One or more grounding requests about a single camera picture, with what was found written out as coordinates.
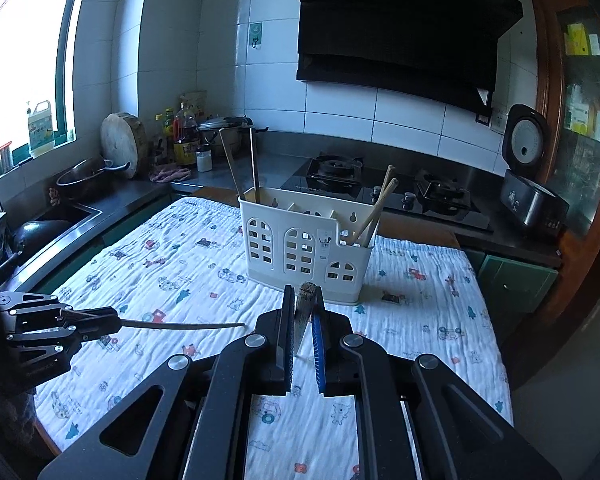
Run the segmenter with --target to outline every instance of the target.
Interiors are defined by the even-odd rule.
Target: plastic jug
[[[33,158],[53,149],[55,145],[51,103],[38,103],[29,114],[29,153]]]

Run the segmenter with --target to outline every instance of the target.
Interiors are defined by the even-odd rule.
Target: glass cabinet door
[[[600,201],[600,19],[590,7],[559,12],[562,124],[548,187],[569,203],[567,227],[583,237]]]

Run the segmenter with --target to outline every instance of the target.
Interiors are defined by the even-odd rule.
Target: black range hood
[[[517,0],[300,0],[297,79],[416,94],[491,115]]]

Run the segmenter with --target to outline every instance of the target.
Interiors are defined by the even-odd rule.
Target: white utensil holder
[[[252,280],[277,290],[312,282],[325,301],[357,304],[376,232],[368,247],[347,243],[373,206],[268,187],[260,204],[253,188],[239,202]]]

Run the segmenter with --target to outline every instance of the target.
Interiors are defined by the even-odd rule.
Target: silver screw
[[[167,364],[171,370],[182,370],[189,366],[189,358],[182,354],[174,355]]]
[[[264,345],[267,342],[267,338],[260,334],[251,334],[244,340],[244,344],[249,348],[257,348]]]
[[[418,362],[420,366],[427,370],[433,370],[436,366],[438,366],[438,358],[435,355],[424,354],[418,357]]]
[[[362,346],[362,343],[364,341],[365,340],[362,339],[362,336],[360,334],[347,334],[342,338],[342,342],[350,348],[357,348],[359,346]]]

